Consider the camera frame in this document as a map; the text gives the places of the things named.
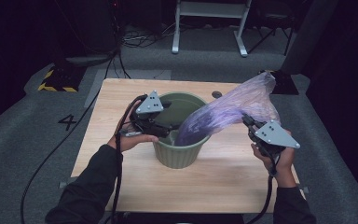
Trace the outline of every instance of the person's right hand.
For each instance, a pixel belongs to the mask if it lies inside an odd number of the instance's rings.
[[[261,155],[260,150],[255,144],[251,144],[251,147],[254,151],[254,155],[260,159],[267,170],[272,166],[272,161],[269,157]],[[275,179],[278,182],[278,187],[280,188],[292,188],[296,186],[295,178],[292,173],[292,165],[295,159],[295,150],[292,147],[287,147],[280,156],[278,164],[276,166],[277,174]]]

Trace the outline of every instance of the shelf leg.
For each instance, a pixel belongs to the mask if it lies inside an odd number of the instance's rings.
[[[179,37],[180,37],[180,0],[176,3],[176,15],[175,15],[175,34],[173,35],[172,53],[177,54],[179,52]]]
[[[242,19],[241,19],[240,29],[238,31],[234,31],[235,39],[237,40],[237,45],[238,45],[238,48],[240,49],[240,54],[242,57],[248,56],[248,52],[246,51],[246,48],[245,48],[245,45],[243,44],[241,36],[242,36],[242,32],[243,32],[243,27],[246,22],[246,18],[248,17],[249,8],[250,8],[251,3],[252,3],[252,0],[248,0],[246,2],[245,7],[243,9],[243,15],[242,15]]]

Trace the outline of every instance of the black cable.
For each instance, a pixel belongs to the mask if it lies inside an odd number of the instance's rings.
[[[278,155],[277,160],[274,160],[272,155],[265,150],[263,147],[260,147],[264,153],[266,153],[267,157],[269,157],[269,159],[271,160],[272,166],[269,168],[268,173],[268,191],[267,191],[267,198],[266,198],[266,202],[264,203],[263,209],[261,210],[261,212],[254,217],[252,220],[250,220],[249,222],[247,222],[246,224],[252,224],[255,223],[258,219],[260,219],[262,216],[264,216],[264,214],[267,211],[267,208],[269,207],[269,200],[271,199],[271,192],[272,192],[272,179],[273,177],[277,174],[277,169],[276,166],[280,160],[280,155]]]
[[[135,103],[139,100],[141,100],[143,98],[143,96],[138,96],[136,97],[127,107],[126,111],[124,112],[124,115],[120,121],[120,123],[118,124],[117,127],[117,133],[115,133],[115,138],[116,138],[116,153],[117,153],[117,157],[121,158],[122,154],[121,154],[121,132],[120,130],[123,128],[125,121],[126,121],[126,117],[130,114],[130,110],[131,108],[133,108],[133,106],[135,105]],[[117,216],[116,216],[116,209],[117,209],[117,202],[118,202],[118,196],[120,194],[120,188],[121,188],[121,178],[122,178],[122,161],[117,160],[117,183],[116,183],[116,189],[115,189],[115,198],[113,200],[113,204],[112,204],[112,214],[110,217],[108,217],[106,219],[106,221],[104,223],[107,223],[108,220],[111,220],[112,224],[117,224]]]
[[[263,209],[261,210],[261,212],[254,217],[252,220],[250,220],[249,222],[247,222],[246,224],[252,224],[255,223],[258,219],[260,219],[262,216],[264,216],[264,214],[267,211],[267,208],[269,207],[269,200],[271,199],[271,192],[272,192],[272,179],[273,176],[269,175],[268,176],[268,192],[267,192],[267,198],[266,198],[266,202],[264,203]]]
[[[130,75],[126,72],[126,69],[124,68],[123,60],[121,59],[121,50],[118,51],[118,58],[120,59],[121,69],[123,69],[124,75],[131,79]]]
[[[66,23],[68,24],[69,28],[71,29],[71,31],[73,32],[73,34],[75,35],[76,39],[80,42],[81,45],[83,45],[83,47],[85,49],[88,49],[89,51],[91,52],[94,52],[94,53],[99,53],[99,54],[104,54],[105,57],[102,58],[102,59],[96,59],[96,60],[88,60],[86,62],[71,62],[71,61],[68,61],[69,63],[71,63],[72,65],[74,66],[77,66],[77,67],[90,67],[90,66],[95,66],[95,65],[98,65],[98,64],[102,64],[102,63],[105,63],[105,62],[108,62],[109,60],[111,60],[112,58],[115,57],[115,52],[117,50],[117,47],[115,46],[112,50],[110,51],[98,51],[96,49],[92,49],[90,48],[88,45],[86,45],[84,43],[84,41],[79,37],[79,35],[77,34],[77,32],[75,31],[74,27],[72,26],[71,22],[69,22],[69,19],[68,17],[65,15],[64,11],[62,10],[62,7],[60,6],[60,4],[57,2],[57,0],[54,0],[57,8],[59,9],[59,11],[61,12],[63,18],[65,19]],[[112,28],[113,31],[114,31],[114,34],[115,34],[115,38],[117,39],[116,37],[116,34],[117,34],[117,31],[116,29],[113,27]]]
[[[110,63],[113,61],[113,58],[109,61],[109,64],[106,67],[105,77],[107,77],[107,72],[109,70]],[[28,181],[27,186],[24,189],[24,192],[22,193],[21,197],[21,206],[20,206],[20,214],[21,214],[21,224],[25,224],[25,218],[24,218],[24,203],[25,203],[25,197],[27,195],[28,189],[30,188],[32,182],[34,181],[34,178],[39,173],[40,169],[43,167],[43,165],[46,163],[46,161],[51,157],[51,155],[54,154],[54,152],[65,142],[65,140],[71,135],[71,133],[75,130],[75,128],[79,125],[81,120],[86,116],[87,112],[90,110],[92,104],[97,99],[97,96],[100,94],[100,90],[98,90],[97,94],[95,94],[94,98],[92,99],[91,103],[89,103],[89,106],[86,108],[86,110],[83,112],[82,116],[80,117],[79,121],[76,123],[75,127],[61,140],[61,142],[51,150],[51,152],[46,156],[46,158],[40,163],[40,165],[37,167],[37,169],[34,171],[34,174],[32,175],[31,179]]]

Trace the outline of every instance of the hand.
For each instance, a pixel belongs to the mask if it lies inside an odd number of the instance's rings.
[[[272,166],[272,161],[269,157],[261,155],[261,152],[255,144],[251,144],[251,147],[254,151],[254,155],[260,159],[267,170]],[[275,179],[278,182],[278,187],[280,188],[292,188],[296,186],[295,178],[292,173],[292,165],[295,159],[295,150],[292,147],[287,147],[280,156],[279,162],[276,166],[277,174]]]
[[[141,101],[137,101],[134,106],[140,104]],[[134,108],[134,106],[132,107],[132,109],[130,110],[129,115],[125,118],[124,120],[124,125],[123,125],[123,129],[129,129],[131,127],[131,123],[130,123],[130,114]],[[119,131],[119,125],[121,123],[121,121],[124,118],[121,118],[120,121],[117,124],[117,128],[115,131],[115,134],[112,136],[112,138],[108,141],[107,145],[113,147],[113,148],[117,148],[116,146],[116,133]],[[123,151],[127,151],[132,149],[133,147],[135,147],[136,145],[138,145],[139,143],[144,143],[144,142],[158,142],[158,138],[154,135],[149,135],[149,134],[138,134],[135,136],[131,136],[131,137],[126,137],[124,135],[121,135],[121,139],[120,139],[120,150],[121,152]]]

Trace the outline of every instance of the person's left hand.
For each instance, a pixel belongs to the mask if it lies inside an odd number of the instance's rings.
[[[129,129],[131,127],[131,123],[130,123],[130,114],[132,113],[133,108],[140,104],[141,102],[138,101],[134,104],[134,106],[132,107],[132,109],[130,110],[129,115],[125,118],[124,120],[124,125],[123,125],[123,129]],[[121,123],[121,121],[124,118],[121,118],[121,120],[118,122],[117,124],[117,128],[115,133],[113,134],[113,136],[110,138],[110,140],[108,141],[107,145],[113,147],[114,149],[117,148],[116,146],[116,133],[119,131],[119,125]],[[139,143],[144,143],[144,142],[157,142],[158,138],[154,135],[149,135],[149,134],[138,134],[135,136],[131,136],[131,137],[126,137],[124,135],[121,135],[121,139],[120,139],[120,150],[121,152],[126,151],[126,150],[130,150],[133,147],[135,147],[136,145],[138,145]]]

